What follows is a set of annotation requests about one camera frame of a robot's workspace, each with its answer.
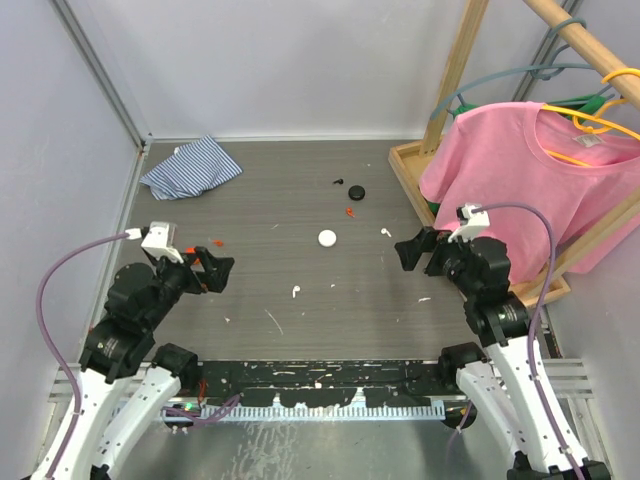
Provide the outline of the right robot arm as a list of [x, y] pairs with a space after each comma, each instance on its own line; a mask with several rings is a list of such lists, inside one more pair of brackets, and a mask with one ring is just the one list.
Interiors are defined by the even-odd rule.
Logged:
[[438, 359], [444, 390], [464, 393], [498, 441], [509, 479], [608, 479], [574, 434], [546, 374], [539, 342], [530, 336], [527, 308], [510, 290], [506, 245], [480, 237], [452, 239], [423, 228], [394, 246], [413, 270], [423, 254], [425, 274], [444, 276], [464, 298], [466, 322], [477, 342], [446, 347]]

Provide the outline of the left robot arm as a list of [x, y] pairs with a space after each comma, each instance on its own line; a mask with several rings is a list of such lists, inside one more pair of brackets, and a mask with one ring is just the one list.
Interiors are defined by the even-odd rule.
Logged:
[[154, 332], [185, 294], [224, 291], [235, 261], [207, 248], [132, 263], [115, 275], [105, 315], [88, 333], [56, 436], [34, 479], [115, 479], [143, 433], [175, 395], [200, 384], [198, 357]]

